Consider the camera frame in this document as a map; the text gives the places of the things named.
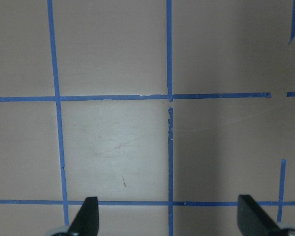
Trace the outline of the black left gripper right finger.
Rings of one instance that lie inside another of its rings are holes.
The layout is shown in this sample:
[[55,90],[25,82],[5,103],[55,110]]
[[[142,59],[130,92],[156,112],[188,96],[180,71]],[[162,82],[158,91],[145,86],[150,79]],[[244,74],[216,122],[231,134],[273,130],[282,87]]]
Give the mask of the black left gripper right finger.
[[287,235],[250,195],[238,196],[237,226],[243,236]]

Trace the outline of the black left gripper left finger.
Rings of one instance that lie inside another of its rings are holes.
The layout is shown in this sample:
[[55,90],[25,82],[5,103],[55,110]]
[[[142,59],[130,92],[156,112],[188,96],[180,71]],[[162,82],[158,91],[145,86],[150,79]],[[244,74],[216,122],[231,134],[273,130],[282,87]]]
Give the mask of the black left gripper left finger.
[[87,197],[66,233],[69,236],[97,236],[98,232],[98,198]]

